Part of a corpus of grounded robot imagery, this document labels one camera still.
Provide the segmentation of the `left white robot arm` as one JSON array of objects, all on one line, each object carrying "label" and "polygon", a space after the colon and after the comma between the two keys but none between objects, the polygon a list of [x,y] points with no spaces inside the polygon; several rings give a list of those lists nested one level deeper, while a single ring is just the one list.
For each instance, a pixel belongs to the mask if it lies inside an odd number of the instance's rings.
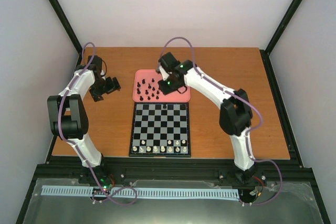
[{"label": "left white robot arm", "polygon": [[89,120],[83,99],[90,93],[94,102],[103,100],[104,94],[121,89],[116,77],[106,77],[104,60],[90,56],[89,65],[76,67],[72,79],[58,95],[47,99],[49,123],[53,135],[67,142],[79,156],[82,166],[93,167],[91,178],[97,183],[108,180],[109,170],[101,165],[103,155],[94,146],[88,130]]}]

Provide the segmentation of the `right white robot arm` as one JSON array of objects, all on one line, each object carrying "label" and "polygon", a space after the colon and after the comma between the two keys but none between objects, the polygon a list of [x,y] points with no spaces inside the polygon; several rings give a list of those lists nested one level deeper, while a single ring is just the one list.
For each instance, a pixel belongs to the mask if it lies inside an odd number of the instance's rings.
[{"label": "right white robot arm", "polygon": [[234,176],[241,185],[247,184],[256,172],[253,151],[250,147],[251,107],[246,91],[226,87],[211,78],[192,61],[178,61],[170,52],[158,60],[158,82],[164,95],[181,87],[192,88],[211,100],[219,108],[220,128],[230,137],[234,151]]}]

